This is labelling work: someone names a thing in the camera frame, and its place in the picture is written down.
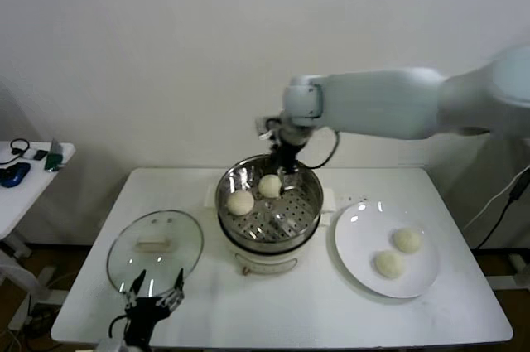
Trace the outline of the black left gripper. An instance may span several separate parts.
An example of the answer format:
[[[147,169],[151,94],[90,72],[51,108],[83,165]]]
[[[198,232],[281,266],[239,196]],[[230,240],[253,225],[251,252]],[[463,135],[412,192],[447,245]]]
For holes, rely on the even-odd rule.
[[[182,268],[171,290],[161,297],[139,297],[147,271],[143,269],[125,293],[125,314],[128,326],[124,340],[127,346],[149,346],[152,333],[159,321],[165,320],[184,300],[184,269]]]

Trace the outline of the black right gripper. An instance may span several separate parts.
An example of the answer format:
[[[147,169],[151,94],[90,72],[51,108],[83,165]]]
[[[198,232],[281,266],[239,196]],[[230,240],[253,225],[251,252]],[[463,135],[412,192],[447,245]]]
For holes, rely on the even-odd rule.
[[[288,174],[289,186],[299,186],[301,184],[301,168],[297,167],[297,155],[305,147],[304,144],[292,145],[280,140],[274,142],[271,148],[271,163],[277,168],[277,177],[280,182],[278,195],[285,193]]]

